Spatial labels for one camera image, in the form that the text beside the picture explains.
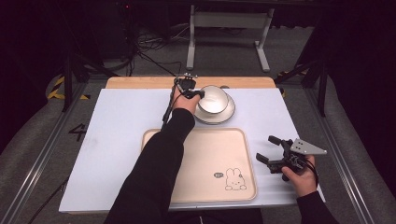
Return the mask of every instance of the metal frame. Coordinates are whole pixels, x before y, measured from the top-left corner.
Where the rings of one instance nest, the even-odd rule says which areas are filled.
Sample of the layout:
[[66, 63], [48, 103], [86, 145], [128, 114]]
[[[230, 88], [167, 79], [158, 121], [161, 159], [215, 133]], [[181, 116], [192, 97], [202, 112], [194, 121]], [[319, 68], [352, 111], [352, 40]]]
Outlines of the metal frame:
[[262, 38], [255, 41], [255, 48], [262, 65], [263, 72], [269, 72], [267, 58], [264, 53], [264, 42], [271, 25], [274, 9], [271, 8], [267, 13], [228, 13], [228, 12], [195, 12], [195, 6], [191, 6], [190, 14], [190, 43], [187, 54], [187, 70], [194, 67], [195, 57], [195, 27], [232, 27], [232, 28], [251, 28], [262, 29]]

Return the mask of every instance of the white table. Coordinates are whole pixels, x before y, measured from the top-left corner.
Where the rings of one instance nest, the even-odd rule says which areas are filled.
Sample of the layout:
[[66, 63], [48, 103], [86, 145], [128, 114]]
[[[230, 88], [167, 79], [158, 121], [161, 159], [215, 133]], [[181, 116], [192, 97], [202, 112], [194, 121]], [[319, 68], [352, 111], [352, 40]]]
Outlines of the white table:
[[[160, 128], [170, 89], [103, 89], [94, 109], [60, 212], [106, 212], [140, 153], [146, 130]], [[216, 128], [236, 127], [246, 134], [257, 196], [253, 200], [212, 203], [171, 203], [171, 210], [262, 207], [295, 204], [291, 183], [272, 175], [255, 159], [257, 152], [270, 160], [282, 158], [283, 148], [267, 141], [269, 135], [298, 138], [278, 89], [228, 89], [236, 110]], [[210, 128], [199, 121], [196, 128]]]

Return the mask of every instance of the white bowl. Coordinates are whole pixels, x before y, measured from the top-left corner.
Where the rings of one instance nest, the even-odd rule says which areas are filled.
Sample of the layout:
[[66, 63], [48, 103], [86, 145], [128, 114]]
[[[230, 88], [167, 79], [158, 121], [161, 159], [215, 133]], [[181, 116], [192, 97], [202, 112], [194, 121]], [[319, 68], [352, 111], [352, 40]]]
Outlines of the white bowl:
[[202, 88], [205, 97], [198, 102], [201, 110], [210, 114], [218, 114], [225, 110], [228, 104], [227, 93], [217, 86], [206, 86]]

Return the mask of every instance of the white plate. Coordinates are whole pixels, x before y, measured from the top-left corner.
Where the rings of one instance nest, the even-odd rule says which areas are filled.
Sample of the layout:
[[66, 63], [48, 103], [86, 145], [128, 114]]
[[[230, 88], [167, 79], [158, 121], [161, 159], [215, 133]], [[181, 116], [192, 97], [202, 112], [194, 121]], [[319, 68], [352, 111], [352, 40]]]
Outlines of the white plate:
[[235, 111], [235, 103], [233, 102], [233, 98], [229, 94], [227, 94], [227, 97], [228, 104], [222, 112], [218, 114], [211, 114], [202, 110], [200, 106], [196, 106], [195, 117], [206, 124], [219, 124], [226, 121], [233, 116], [233, 112]]

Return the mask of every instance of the robotic arm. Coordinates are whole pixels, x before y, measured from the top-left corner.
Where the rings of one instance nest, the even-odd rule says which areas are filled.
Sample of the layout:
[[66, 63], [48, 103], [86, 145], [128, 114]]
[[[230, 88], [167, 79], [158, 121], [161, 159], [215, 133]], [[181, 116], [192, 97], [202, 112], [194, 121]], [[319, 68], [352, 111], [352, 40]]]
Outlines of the robotic arm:
[[[315, 174], [318, 185], [318, 174], [315, 166], [305, 158], [305, 155], [325, 155], [327, 154], [326, 150], [315, 147], [314, 145], [311, 145], [301, 139], [296, 139], [293, 142], [291, 140], [281, 140], [270, 135], [268, 137], [268, 141], [278, 146], [281, 145], [284, 149], [283, 159], [279, 161], [270, 161], [262, 154], [256, 154], [256, 160], [266, 164], [270, 169], [271, 174], [282, 173], [283, 166], [289, 167], [294, 173], [298, 173], [306, 167], [312, 170], [312, 172]], [[289, 181], [285, 175], [282, 175], [282, 179], [284, 181]]]

